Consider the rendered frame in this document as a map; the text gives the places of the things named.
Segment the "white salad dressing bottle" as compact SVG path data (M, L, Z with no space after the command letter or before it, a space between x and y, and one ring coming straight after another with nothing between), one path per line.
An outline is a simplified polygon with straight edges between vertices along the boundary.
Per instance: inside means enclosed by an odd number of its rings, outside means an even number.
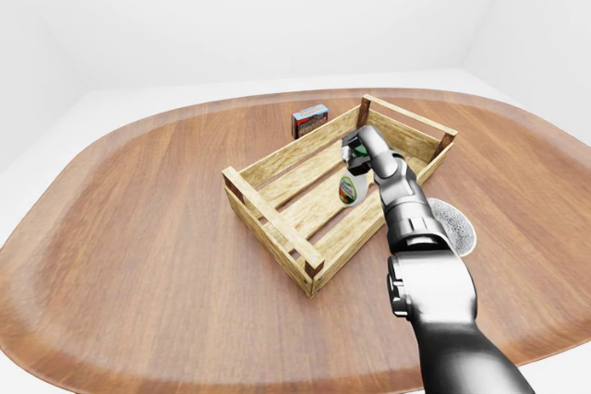
M341 155L347 170L339 182L339 198L346 207L361 203L368 191L369 156L366 148L342 146Z

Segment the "patterned bowl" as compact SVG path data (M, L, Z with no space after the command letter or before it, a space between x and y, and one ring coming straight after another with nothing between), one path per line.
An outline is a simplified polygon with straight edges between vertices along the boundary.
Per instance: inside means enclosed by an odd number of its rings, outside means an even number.
M460 257L470 254L476 247L476 231L469 219L453 205L429 197L428 203L435 219L443 226L452 247Z

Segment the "printed food box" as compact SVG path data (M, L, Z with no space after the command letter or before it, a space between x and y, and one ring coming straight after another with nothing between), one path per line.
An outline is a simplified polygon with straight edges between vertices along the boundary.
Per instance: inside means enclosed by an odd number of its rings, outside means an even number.
M292 135L298 139L328 122L328 108L314 105L292 114Z

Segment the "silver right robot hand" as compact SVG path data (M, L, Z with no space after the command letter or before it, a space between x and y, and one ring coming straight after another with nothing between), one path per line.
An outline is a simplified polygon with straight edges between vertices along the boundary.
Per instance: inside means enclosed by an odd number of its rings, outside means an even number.
M372 170L380 179L395 174L394 151L373 125L364 125L342 139L341 155L347 170L359 176Z

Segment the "wooden slat tray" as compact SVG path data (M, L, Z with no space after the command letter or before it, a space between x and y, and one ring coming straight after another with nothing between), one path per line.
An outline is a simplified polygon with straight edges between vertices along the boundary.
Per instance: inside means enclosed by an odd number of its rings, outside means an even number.
M384 224L371 193L321 236L310 237L345 209L337 195L344 173L341 139L374 125L424 183L443 162L458 132L366 95L357 107L237 171L223 170L238 217L307 297L313 297Z

